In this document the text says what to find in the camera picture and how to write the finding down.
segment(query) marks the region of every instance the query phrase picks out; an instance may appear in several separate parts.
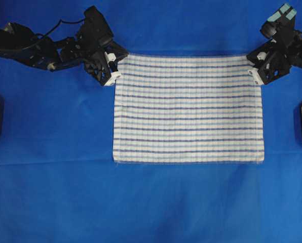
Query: black cable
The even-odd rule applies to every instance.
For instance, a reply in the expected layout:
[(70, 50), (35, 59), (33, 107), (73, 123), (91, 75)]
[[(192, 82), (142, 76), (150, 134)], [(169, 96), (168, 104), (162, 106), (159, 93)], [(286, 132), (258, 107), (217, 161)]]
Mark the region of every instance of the black cable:
[(56, 30), (56, 28), (58, 28), (60, 26), (61, 23), (64, 24), (79, 24), (83, 21), (85, 21), (86, 19), (82, 19), (79, 20), (77, 22), (68, 22), (68, 21), (63, 21), (62, 19), (59, 20), (59, 22), (57, 23), (57, 25), (55, 25), (49, 32), (47, 32), (46, 34), (42, 35), (42, 34), (37, 34), (37, 35), (41, 35), (42, 38), (40, 38), (37, 42), (35, 42), (32, 45), (29, 45), (27, 47), (23, 47), (23, 48), (19, 48), (19, 49), (0, 49), (0, 52), (22, 52), (24, 50), (30, 49), (34, 46), (36, 46), (37, 44), (39, 44), (40, 42), (42, 42), (47, 36), (49, 36), (49, 34), (51, 34), (54, 30)]

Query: striped towel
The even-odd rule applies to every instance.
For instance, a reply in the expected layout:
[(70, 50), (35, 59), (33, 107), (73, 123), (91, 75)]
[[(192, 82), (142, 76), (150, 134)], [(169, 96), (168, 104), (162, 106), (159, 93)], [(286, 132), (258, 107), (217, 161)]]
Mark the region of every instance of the striped towel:
[(260, 86), (245, 56), (119, 63), (113, 156), (118, 163), (260, 163)]

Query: blue surface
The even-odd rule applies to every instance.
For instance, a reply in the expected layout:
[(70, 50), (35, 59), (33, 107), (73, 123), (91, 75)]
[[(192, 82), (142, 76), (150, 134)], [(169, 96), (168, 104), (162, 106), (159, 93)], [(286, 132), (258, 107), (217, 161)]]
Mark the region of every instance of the blue surface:
[[(283, 1), (0, 1), (0, 27), (48, 31), (91, 6), (130, 52), (247, 53)], [(302, 1), (296, 27), (302, 30)], [(71, 36), (63, 25), (52, 37)], [(0, 59), (0, 242), (302, 242), (302, 70), (263, 87), (263, 165), (112, 161), (114, 88), (82, 67)]]

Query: blue stripe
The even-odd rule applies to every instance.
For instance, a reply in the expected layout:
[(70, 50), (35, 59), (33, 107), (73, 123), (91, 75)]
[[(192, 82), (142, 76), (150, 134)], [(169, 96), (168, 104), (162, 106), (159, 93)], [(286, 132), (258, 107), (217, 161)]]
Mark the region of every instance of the blue stripe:
[(177, 68), (177, 69), (199, 69), (199, 68), (229, 68), (229, 67), (251, 67), (250, 64), (237, 64), (237, 65), (225, 65), (225, 66), (159, 66), (159, 65), (144, 65), (136, 63), (123, 63), (123, 65), (135, 66), (135, 67), (152, 67), (152, 68)]
[(204, 161), (204, 162), (195, 162), (195, 161), (187, 161), (187, 162), (150, 162), (150, 161), (131, 161), (131, 160), (114, 160), (115, 163), (118, 164), (132, 164), (132, 165), (204, 165), (204, 164), (258, 164), (261, 161), (254, 161), (254, 160), (218, 160), (218, 161)]
[(135, 141), (135, 142), (150, 142), (150, 143), (193, 143), (193, 142), (245, 142), (245, 141), (263, 141), (263, 138), (217, 138), (217, 139), (184, 139), (184, 140), (114, 138), (114, 140), (119, 140), (119, 141)]
[(230, 86), (148, 86), (148, 85), (131, 85), (131, 84), (116, 84), (117, 86), (127, 86), (127, 87), (136, 87), (136, 88), (148, 88), (148, 89), (233, 89), (233, 88), (253, 88), (255, 85), (230, 85)]
[(125, 71), (130, 71), (130, 72), (144, 72), (144, 73), (148, 73), (148, 72), (152, 72), (152, 73), (166, 73), (166, 74), (173, 74), (173, 73), (184, 73), (184, 74), (200, 74), (200, 73), (234, 73), (234, 72), (244, 72), (244, 73), (248, 73), (248, 68), (243, 68), (243, 69), (235, 69), (235, 70), (221, 70), (221, 71), (192, 71), (192, 72), (188, 72), (188, 71), (160, 71), (157, 69), (142, 69), (142, 68), (123, 68), (125, 69)]
[[(122, 76), (121, 79), (123, 80), (123, 82), (134, 82), (134, 83), (152, 83), (152, 84), (167, 84), (168, 81), (166, 80), (157, 80), (157, 79), (152, 79), (152, 80), (147, 80), (147, 79), (135, 79), (135, 78), (130, 78), (128, 76)], [(184, 85), (189, 85), (191, 86), (192, 84), (199, 84), (199, 81), (197, 80), (175, 80), (174, 81), (175, 84), (184, 84)], [(240, 83), (240, 82), (248, 82), (250, 84), (253, 84), (253, 78), (250, 76), (245, 77), (240, 77), (239, 79), (235, 79), (235, 80), (228, 80), (228, 79), (222, 79), (222, 80), (210, 80), (210, 79), (203, 79), (202, 80), (203, 83), (205, 84), (220, 84), (220, 83)]]
[(258, 126), (262, 126), (261, 123), (259, 123), (258, 121), (240, 121), (237, 123), (213, 123), (213, 122), (209, 122), (209, 123), (169, 123), (169, 124), (155, 124), (155, 123), (135, 123), (133, 121), (126, 121), (126, 120), (121, 120), (120, 123), (123, 124), (130, 124), (130, 125), (140, 125), (140, 126), (164, 126), (164, 127), (172, 127), (172, 126), (189, 126), (189, 127), (195, 127), (195, 126), (210, 126), (210, 125), (258, 125)]
[(136, 117), (128, 115), (115, 115), (114, 118), (129, 118), (129, 119), (140, 119), (140, 120), (219, 120), (219, 119), (262, 119), (262, 116), (233, 116), (233, 117), (177, 117), (177, 118), (158, 118), (158, 117)]
[(233, 98), (261, 98), (261, 95), (235, 95), (235, 96), (202, 96), (202, 97), (155, 97), (155, 96), (142, 96), (142, 95), (121, 95), (115, 94), (119, 97), (143, 98), (143, 99), (233, 99)]
[(114, 149), (114, 152), (121, 153), (157, 153), (157, 154), (173, 154), (173, 153), (243, 153), (243, 152), (263, 152), (263, 150), (255, 149), (228, 149), (228, 150), (186, 150), (186, 151), (154, 151), (154, 150), (135, 150), (135, 149)]
[(239, 105), (239, 106), (207, 106), (207, 107), (145, 107), (135, 105), (115, 105), (115, 107), (149, 109), (149, 110), (220, 110), (220, 109), (241, 109), (241, 108), (262, 108), (255, 105)]
[(241, 110), (241, 111), (231, 111), (231, 112), (223, 112), (223, 111), (219, 111), (219, 112), (210, 112), (210, 111), (206, 111), (206, 112), (196, 112), (196, 113), (192, 113), (192, 112), (174, 112), (174, 113), (169, 113), (167, 112), (147, 112), (147, 111), (135, 111), (135, 110), (125, 110), (126, 113), (129, 114), (137, 114), (137, 115), (192, 115), (192, 116), (197, 116), (197, 115), (234, 115), (234, 114), (257, 114), (257, 115), (261, 115), (262, 111), (260, 110)]
[[(121, 93), (143, 93), (143, 94), (156, 94), (156, 95), (167, 95), (169, 94), (170, 91), (164, 90), (164, 91), (155, 91), (155, 90), (136, 90), (136, 89), (117, 89), (117, 92)], [(223, 90), (217, 90), (217, 91), (209, 91), (209, 90), (192, 90), (189, 91), (188, 88), (185, 88), (185, 91), (174, 91), (174, 95), (183, 95), (183, 94), (188, 94), (188, 95), (204, 95), (204, 94), (242, 94), (242, 93), (249, 93), (249, 94), (261, 94), (260, 90), (256, 89), (240, 89), (240, 90), (228, 90), (228, 91), (223, 91)]]
[(158, 132), (179, 132), (179, 131), (236, 131), (236, 130), (262, 130), (262, 128), (186, 128), (186, 129), (156, 129), (156, 128), (130, 128), (114, 127), (114, 129), (136, 130), (136, 131), (158, 131)]
[(145, 77), (145, 78), (164, 78), (164, 79), (176, 79), (176, 78), (187, 78), (187, 79), (201, 79), (201, 78), (232, 78), (232, 77), (251, 77), (249, 74), (240, 74), (240, 75), (226, 75), (226, 76), (151, 76), (151, 75), (141, 75), (141, 74), (132, 74), (132, 73), (122, 73), (125, 76), (132, 77)]
[(255, 144), (203, 144), (203, 145), (197, 145), (194, 146), (189, 145), (153, 145), (153, 144), (121, 144), (121, 142), (117, 143), (114, 141), (115, 146), (122, 146), (122, 147), (143, 147), (143, 148), (188, 148), (188, 147), (223, 147), (223, 148), (229, 148), (229, 147), (262, 147), (262, 143), (255, 143)]
[(165, 63), (165, 64), (170, 64), (170, 63), (190, 63), (190, 64), (197, 64), (197, 63), (235, 63), (235, 62), (248, 62), (246, 56), (240, 56), (240, 58), (218, 58), (219, 60), (211, 60), (214, 59), (215, 57), (190, 57), (190, 58), (186, 58), (186, 57), (178, 57), (176, 60), (170, 60), (169, 57), (166, 60), (163, 60), (163, 58), (159, 58), (157, 57), (156, 59), (151, 59), (149, 56), (146, 57), (138, 57), (138, 56), (132, 56), (131, 54), (127, 57), (127, 59), (125, 59), (125, 61), (132, 61), (132, 62), (157, 62), (157, 63)]
[(154, 133), (123, 133), (115, 132), (114, 136), (140, 136), (140, 137), (209, 137), (209, 136), (260, 136), (259, 133), (235, 133), (225, 131), (224, 133), (201, 133), (201, 134), (154, 134)]
[(180, 56), (170, 56), (170, 55), (150, 55), (150, 54), (137, 54), (137, 53), (130, 53), (129, 57), (141, 57), (141, 58), (166, 58), (166, 59), (230, 59), (232, 57), (246, 57), (246, 54), (233, 54), (233, 55), (202, 55), (202, 56), (191, 56), (191, 55), (180, 55)]
[[(120, 98), (116, 98), (116, 102), (119, 103), (131, 103), (130, 100), (121, 100)], [(243, 104), (243, 103), (256, 103), (257, 101), (255, 99), (251, 100), (235, 100), (233, 101), (233, 104)], [(139, 104), (150, 104), (150, 101), (144, 101), (144, 100), (134, 100), (134, 103), (139, 103)], [(181, 102), (152, 102), (152, 105), (180, 105)], [(220, 104), (231, 104), (231, 101), (204, 101), (204, 102), (189, 102), (188, 100), (184, 101), (184, 104), (186, 105), (207, 105), (207, 104), (215, 104), (215, 105), (220, 105)]]
[(255, 155), (254, 154), (248, 154), (248, 155), (208, 155), (208, 156), (177, 156), (177, 157), (156, 157), (156, 156), (145, 156), (145, 155), (141, 155), (141, 156), (134, 156), (134, 155), (121, 155), (121, 158), (144, 158), (144, 159), (205, 159), (205, 158), (253, 158)]

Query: blue tablecloth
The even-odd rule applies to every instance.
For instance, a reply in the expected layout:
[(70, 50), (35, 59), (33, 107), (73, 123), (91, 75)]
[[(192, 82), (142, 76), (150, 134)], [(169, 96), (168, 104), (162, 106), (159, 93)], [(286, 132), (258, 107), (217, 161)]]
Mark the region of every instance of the blue tablecloth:
[[(95, 5), (132, 53), (248, 53), (283, 1), (0, 1), (47, 32)], [(302, 1), (296, 27), (302, 30)], [(51, 37), (72, 36), (62, 25)], [(263, 87), (260, 165), (116, 165), (114, 87), (0, 59), (0, 242), (302, 242), (302, 70)]]

